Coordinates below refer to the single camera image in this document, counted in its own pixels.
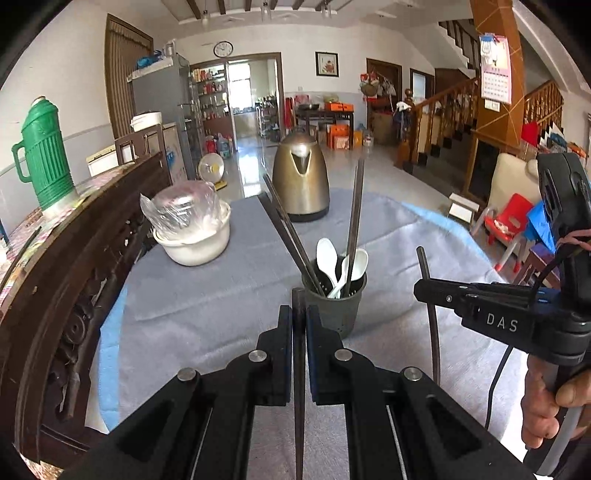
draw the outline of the white bowl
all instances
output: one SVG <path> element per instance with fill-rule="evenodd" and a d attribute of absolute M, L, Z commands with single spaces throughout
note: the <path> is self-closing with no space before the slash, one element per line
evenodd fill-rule
<path fill-rule="evenodd" d="M 222 200 L 220 200 L 220 205 L 222 207 L 223 223 L 212 236 L 192 243 L 181 240 L 169 241 L 160 238 L 156 230 L 153 229 L 154 239 L 164 247 L 168 256 L 178 264 L 194 267 L 211 262 L 226 249 L 228 240 L 230 240 L 230 206 Z"/>

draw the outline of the gray refrigerator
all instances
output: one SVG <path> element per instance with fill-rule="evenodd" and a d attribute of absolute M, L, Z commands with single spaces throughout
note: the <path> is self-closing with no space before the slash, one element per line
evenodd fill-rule
<path fill-rule="evenodd" d="M 163 124 L 177 124 L 187 177 L 194 180 L 206 150 L 199 96 L 189 62 L 175 54 L 133 72 L 131 83 L 137 115 L 162 112 Z"/>

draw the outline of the metal screw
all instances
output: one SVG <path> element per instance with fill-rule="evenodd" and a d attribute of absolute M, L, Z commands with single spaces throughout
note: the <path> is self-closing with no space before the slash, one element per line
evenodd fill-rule
<path fill-rule="evenodd" d="M 353 358 L 353 354 L 351 353 L 351 350 L 341 348 L 335 352 L 335 358 L 341 362 L 348 362 Z"/>
<path fill-rule="evenodd" d="M 413 382 L 417 380 L 421 380 L 423 376 L 423 372 L 421 372 L 417 367 L 408 367 L 404 369 L 404 376 Z"/>
<path fill-rule="evenodd" d="M 177 378 L 181 382 L 190 382 L 197 376 L 197 370 L 191 367 L 185 367 L 178 371 Z"/>
<path fill-rule="evenodd" d="M 267 352 L 265 352 L 264 350 L 253 350 L 252 352 L 250 352 L 248 354 L 248 359 L 251 362 L 264 362 L 265 359 L 267 358 Z"/>

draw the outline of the kettle handle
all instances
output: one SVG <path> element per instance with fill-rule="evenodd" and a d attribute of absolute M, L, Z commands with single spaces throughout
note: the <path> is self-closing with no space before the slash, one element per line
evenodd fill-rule
<path fill-rule="evenodd" d="M 19 143 L 15 144 L 12 146 L 12 156 L 14 157 L 14 166 L 16 166 L 17 168 L 17 173 L 18 173 L 18 178 L 21 179 L 21 182 L 23 183 L 29 183 L 31 180 L 31 176 L 25 177 L 22 174 L 22 170 L 21 170 L 21 162 L 18 159 L 18 151 L 21 148 L 25 148 L 25 142 L 24 140 L 20 141 Z"/>

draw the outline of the calendar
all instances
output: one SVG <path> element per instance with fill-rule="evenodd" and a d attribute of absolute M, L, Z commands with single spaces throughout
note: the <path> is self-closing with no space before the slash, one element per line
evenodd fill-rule
<path fill-rule="evenodd" d="M 481 35 L 480 56 L 482 98 L 511 104 L 511 59 L 506 37 L 490 33 Z"/>

